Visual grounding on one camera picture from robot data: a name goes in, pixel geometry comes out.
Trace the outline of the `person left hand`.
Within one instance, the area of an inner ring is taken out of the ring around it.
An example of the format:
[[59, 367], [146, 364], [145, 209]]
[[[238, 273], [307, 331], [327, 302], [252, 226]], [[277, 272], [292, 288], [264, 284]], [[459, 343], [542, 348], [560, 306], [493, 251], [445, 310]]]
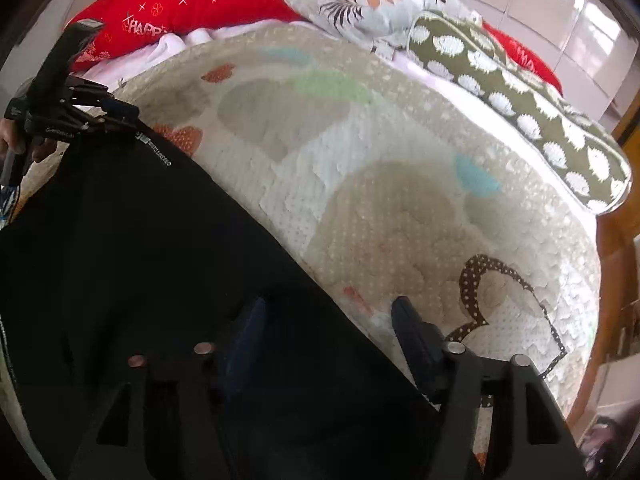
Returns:
[[44, 140], [41, 144], [32, 144], [27, 147], [23, 135], [17, 131], [15, 122], [6, 118], [1, 119], [0, 125], [1, 136], [1, 158], [6, 157], [6, 153], [11, 150], [16, 154], [29, 153], [32, 162], [42, 162], [51, 154], [53, 154], [58, 146], [58, 142], [51, 139]]

